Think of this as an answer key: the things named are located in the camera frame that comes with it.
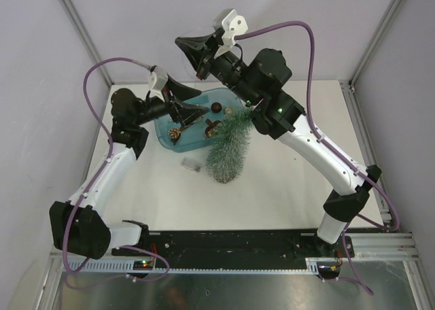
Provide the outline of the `small frosted christmas tree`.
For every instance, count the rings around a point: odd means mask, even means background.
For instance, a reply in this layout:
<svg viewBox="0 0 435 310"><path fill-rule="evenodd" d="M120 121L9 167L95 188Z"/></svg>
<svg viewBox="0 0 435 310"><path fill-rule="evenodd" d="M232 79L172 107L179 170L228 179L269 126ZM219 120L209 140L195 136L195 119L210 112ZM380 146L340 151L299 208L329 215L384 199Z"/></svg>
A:
<svg viewBox="0 0 435 310"><path fill-rule="evenodd" d="M234 108L215 129L206 170L218 183L227 184L240 176L249 149L252 109Z"/></svg>

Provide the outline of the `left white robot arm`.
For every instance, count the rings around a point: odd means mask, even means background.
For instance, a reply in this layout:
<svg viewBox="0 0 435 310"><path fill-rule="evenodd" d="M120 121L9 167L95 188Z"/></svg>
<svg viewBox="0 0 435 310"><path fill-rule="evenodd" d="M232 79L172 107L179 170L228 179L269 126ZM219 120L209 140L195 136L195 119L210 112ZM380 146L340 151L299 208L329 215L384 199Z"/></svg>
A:
<svg viewBox="0 0 435 310"><path fill-rule="evenodd" d="M166 115L183 126L192 124L209 111L189 102L201 93L169 78L153 85L142 99L128 88L112 94L106 153L92 176L67 201L56 201L49 210L56 249L95 260L109 249L125 245L138 256L149 250L150 238L142 234L145 224L124 220L108 225L102 218L103 210L145 149L149 132L143 125Z"/></svg>

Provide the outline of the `clear battery box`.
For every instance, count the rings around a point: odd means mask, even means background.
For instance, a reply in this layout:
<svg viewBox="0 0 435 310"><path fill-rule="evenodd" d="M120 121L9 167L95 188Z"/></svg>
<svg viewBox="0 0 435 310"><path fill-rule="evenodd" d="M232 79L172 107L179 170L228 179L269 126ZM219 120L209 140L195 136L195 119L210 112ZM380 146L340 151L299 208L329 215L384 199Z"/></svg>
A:
<svg viewBox="0 0 435 310"><path fill-rule="evenodd" d="M199 173L202 168L202 164L199 161L188 157L183 158L181 166L196 173Z"/></svg>

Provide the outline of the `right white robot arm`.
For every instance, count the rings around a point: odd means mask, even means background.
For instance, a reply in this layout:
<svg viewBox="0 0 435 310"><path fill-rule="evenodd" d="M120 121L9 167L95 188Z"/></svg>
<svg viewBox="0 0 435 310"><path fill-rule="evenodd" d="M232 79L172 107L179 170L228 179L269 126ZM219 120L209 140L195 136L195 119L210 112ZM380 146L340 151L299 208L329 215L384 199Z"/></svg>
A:
<svg viewBox="0 0 435 310"><path fill-rule="evenodd" d="M381 176L380 168L352 160L336 144L328 142L321 130L309 125L307 110L282 89L292 71L281 51L264 48L246 65L230 51L218 56L219 42L216 33L175 39L197 78L213 75L252 105L251 121L256 130L295 150L332 185L313 240L320 256L330 256L337 250L346 225L366 205L372 185Z"/></svg>

